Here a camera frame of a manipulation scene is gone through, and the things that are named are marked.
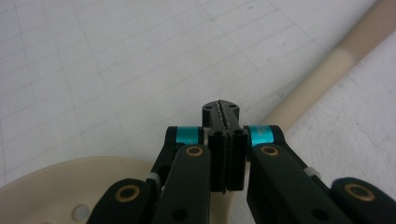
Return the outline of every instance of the beige cylinder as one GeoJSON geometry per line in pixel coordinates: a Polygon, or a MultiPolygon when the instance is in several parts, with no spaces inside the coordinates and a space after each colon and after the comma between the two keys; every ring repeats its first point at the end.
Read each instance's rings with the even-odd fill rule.
{"type": "Polygon", "coordinates": [[[379,0],[262,124],[287,131],[329,88],[396,29],[396,1],[379,0]]]}

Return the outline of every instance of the beige round plate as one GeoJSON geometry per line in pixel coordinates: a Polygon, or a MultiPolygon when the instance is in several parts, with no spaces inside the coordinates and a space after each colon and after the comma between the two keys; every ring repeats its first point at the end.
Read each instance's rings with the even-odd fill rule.
{"type": "MultiPolygon", "coordinates": [[[[91,157],[66,161],[0,188],[0,223],[85,223],[115,182],[146,179],[151,164],[130,158],[91,157]]],[[[210,223],[226,223],[229,197],[212,194],[210,223]]]]}

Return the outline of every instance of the hole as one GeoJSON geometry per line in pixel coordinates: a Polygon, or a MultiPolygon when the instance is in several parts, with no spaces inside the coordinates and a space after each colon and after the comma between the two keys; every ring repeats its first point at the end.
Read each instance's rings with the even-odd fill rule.
{"type": "Polygon", "coordinates": [[[83,221],[91,214],[91,208],[87,204],[77,205],[72,212],[72,218],[75,221],[83,221]]]}
{"type": "Polygon", "coordinates": [[[354,192],[355,194],[357,194],[359,196],[364,196],[364,197],[369,196],[369,192],[364,188],[352,187],[352,188],[350,188],[350,191],[354,192]]]}
{"type": "Polygon", "coordinates": [[[179,208],[172,213],[172,218],[174,221],[184,221],[189,215],[185,209],[179,208]]]}
{"type": "Polygon", "coordinates": [[[198,147],[193,147],[192,149],[190,149],[190,153],[192,154],[196,154],[198,152],[200,152],[200,149],[198,147]]]}
{"type": "Polygon", "coordinates": [[[260,151],[268,156],[277,156],[279,154],[279,151],[274,147],[262,147],[260,151]]]}
{"type": "Polygon", "coordinates": [[[244,133],[244,131],[242,131],[241,129],[237,129],[237,130],[233,130],[234,134],[242,134],[244,133]]]}
{"type": "Polygon", "coordinates": [[[375,199],[373,192],[362,185],[347,184],[345,185],[345,189],[349,195],[361,201],[371,202],[375,199]]]}
{"type": "Polygon", "coordinates": [[[186,154],[191,157],[201,156],[204,151],[200,147],[188,147],[186,149],[186,154]]]}
{"type": "Polygon", "coordinates": [[[315,218],[317,218],[317,219],[319,219],[319,220],[321,220],[321,221],[328,221],[328,220],[330,220],[329,214],[328,214],[326,211],[324,211],[323,209],[320,209],[320,208],[315,208],[315,209],[313,209],[313,210],[312,210],[312,215],[313,215],[315,218]]]}
{"type": "Polygon", "coordinates": [[[264,149],[264,151],[265,151],[265,152],[268,152],[268,153],[274,153],[274,152],[275,152],[275,149],[274,149],[273,147],[266,147],[266,148],[264,149]]]}
{"type": "Polygon", "coordinates": [[[125,189],[120,193],[122,198],[128,198],[134,195],[134,189],[125,189]]]}
{"type": "Polygon", "coordinates": [[[137,185],[127,185],[117,190],[116,200],[120,203],[128,203],[137,198],[139,193],[140,188],[137,185]]]}

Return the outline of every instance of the black plastic part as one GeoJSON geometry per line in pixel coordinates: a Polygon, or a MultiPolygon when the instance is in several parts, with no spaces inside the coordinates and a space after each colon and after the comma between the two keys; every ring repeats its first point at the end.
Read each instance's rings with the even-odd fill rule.
{"type": "Polygon", "coordinates": [[[203,145],[205,141],[204,128],[198,127],[198,144],[203,145]]]}
{"type": "Polygon", "coordinates": [[[153,224],[205,224],[209,218],[210,151],[202,145],[181,147],[152,220],[153,224]],[[186,149],[199,147],[200,156],[189,156],[186,149]]]}
{"type": "Polygon", "coordinates": [[[332,183],[331,197],[356,223],[396,223],[396,202],[383,191],[365,181],[351,177],[337,179],[332,183]],[[351,184],[370,190],[374,199],[364,201],[359,197],[352,196],[346,189],[346,186],[351,184]]]}
{"type": "Polygon", "coordinates": [[[166,182],[172,163],[175,158],[177,126],[170,126],[166,130],[165,142],[160,155],[152,166],[151,172],[160,176],[162,185],[166,182]]]}
{"type": "Polygon", "coordinates": [[[256,223],[352,223],[289,152],[274,144],[252,149],[247,203],[256,223]],[[278,154],[268,156],[262,147],[278,154]]]}
{"type": "Polygon", "coordinates": [[[146,207],[149,201],[149,187],[141,180],[124,179],[113,184],[94,207],[88,224],[143,224],[149,214],[146,207]],[[139,188],[137,197],[130,202],[121,203],[116,193],[124,186],[135,185],[139,188]]]}
{"type": "Polygon", "coordinates": [[[274,135],[274,144],[285,149],[289,153],[289,155],[294,159],[294,161],[297,162],[301,168],[305,169],[307,165],[303,160],[300,159],[299,156],[297,156],[297,154],[293,151],[293,149],[289,147],[288,143],[286,143],[285,135],[283,134],[279,126],[270,125],[270,128],[274,135]]]}
{"type": "Polygon", "coordinates": [[[209,128],[207,146],[212,152],[211,190],[244,188],[248,131],[239,125],[239,106],[227,101],[206,104],[203,127],[209,128]]]}

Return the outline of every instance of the metal bolt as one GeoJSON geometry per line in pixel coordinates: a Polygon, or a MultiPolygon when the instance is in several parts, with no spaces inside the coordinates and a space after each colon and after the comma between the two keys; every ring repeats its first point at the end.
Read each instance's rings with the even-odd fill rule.
{"type": "Polygon", "coordinates": [[[267,156],[277,156],[279,154],[279,150],[274,147],[262,147],[260,151],[267,156]]]}
{"type": "Polygon", "coordinates": [[[362,185],[347,184],[345,189],[348,194],[361,201],[371,202],[375,199],[373,192],[362,185]]]}
{"type": "Polygon", "coordinates": [[[200,147],[188,147],[186,149],[186,154],[191,157],[201,156],[204,151],[200,147]]]}
{"type": "Polygon", "coordinates": [[[133,201],[140,193],[140,188],[136,185],[127,185],[119,190],[116,193],[116,199],[120,203],[128,203],[133,201]]]}

